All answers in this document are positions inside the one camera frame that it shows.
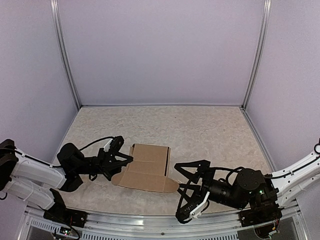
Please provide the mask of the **brown cardboard paper box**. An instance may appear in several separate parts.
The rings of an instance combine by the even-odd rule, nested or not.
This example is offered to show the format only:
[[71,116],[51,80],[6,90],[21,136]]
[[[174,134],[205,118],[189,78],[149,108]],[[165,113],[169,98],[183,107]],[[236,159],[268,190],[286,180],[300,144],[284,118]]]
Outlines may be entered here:
[[113,185],[157,193],[178,190],[178,182],[169,177],[170,147],[135,143],[130,147],[130,156],[133,161],[111,178]]

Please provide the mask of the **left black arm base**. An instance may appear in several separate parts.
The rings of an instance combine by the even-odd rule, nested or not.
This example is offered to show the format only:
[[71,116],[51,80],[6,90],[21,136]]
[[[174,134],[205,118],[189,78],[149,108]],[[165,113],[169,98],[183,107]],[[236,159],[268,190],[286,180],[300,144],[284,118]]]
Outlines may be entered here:
[[62,196],[52,188],[49,191],[53,194],[53,206],[44,210],[43,217],[53,222],[62,223],[68,226],[83,228],[88,213],[81,210],[67,208]]

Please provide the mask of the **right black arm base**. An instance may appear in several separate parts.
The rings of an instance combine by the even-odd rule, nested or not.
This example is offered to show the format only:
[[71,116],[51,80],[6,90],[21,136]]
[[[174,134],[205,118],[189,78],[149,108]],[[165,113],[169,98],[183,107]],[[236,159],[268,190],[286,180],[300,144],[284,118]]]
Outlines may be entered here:
[[241,226],[248,227],[280,219],[283,216],[283,209],[284,208],[279,207],[278,204],[269,204],[256,209],[240,211]]

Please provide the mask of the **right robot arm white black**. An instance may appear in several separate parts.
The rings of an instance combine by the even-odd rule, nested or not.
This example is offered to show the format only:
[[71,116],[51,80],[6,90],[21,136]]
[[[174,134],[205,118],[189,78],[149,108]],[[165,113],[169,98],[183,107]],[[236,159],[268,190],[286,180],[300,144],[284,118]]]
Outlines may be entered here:
[[178,187],[175,216],[180,223],[198,218],[210,202],[240,210],[242,218],[260,222],[281,218],[282,209],[320,177],[320,145],[295,164],[270,174],[246,167],[213,167],[208,160],[177,163],[187,178]]

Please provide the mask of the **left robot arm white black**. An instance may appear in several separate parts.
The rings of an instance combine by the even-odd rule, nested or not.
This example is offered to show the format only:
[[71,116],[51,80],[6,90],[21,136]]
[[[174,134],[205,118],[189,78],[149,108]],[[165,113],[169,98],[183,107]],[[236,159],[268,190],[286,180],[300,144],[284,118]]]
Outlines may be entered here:
[[29,156],[12,139],[0,144],[0,190],[23,201],[34,203],[63,223],[70,211],[58,203],[59,192],[74,192],[83,184],[82,175],[94,181],[103,175],[108,181],[133,161],[120,152],[122,136],[108,137],[108,143],[96,156],[86,157],[73,143],[66,143],[57,154],[59,165]]

